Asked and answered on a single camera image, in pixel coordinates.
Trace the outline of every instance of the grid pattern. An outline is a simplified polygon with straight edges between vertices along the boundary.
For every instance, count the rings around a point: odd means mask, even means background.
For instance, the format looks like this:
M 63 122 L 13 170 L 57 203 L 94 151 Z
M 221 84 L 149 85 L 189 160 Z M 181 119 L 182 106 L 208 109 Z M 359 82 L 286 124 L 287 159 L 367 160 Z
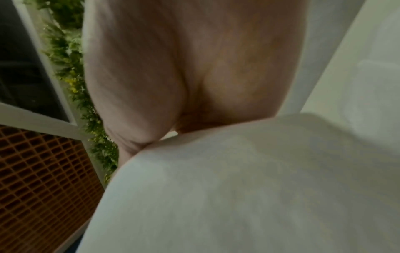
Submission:
M 0 125 L 0 253 L 53 252 L 103 192 L 80 141 Z

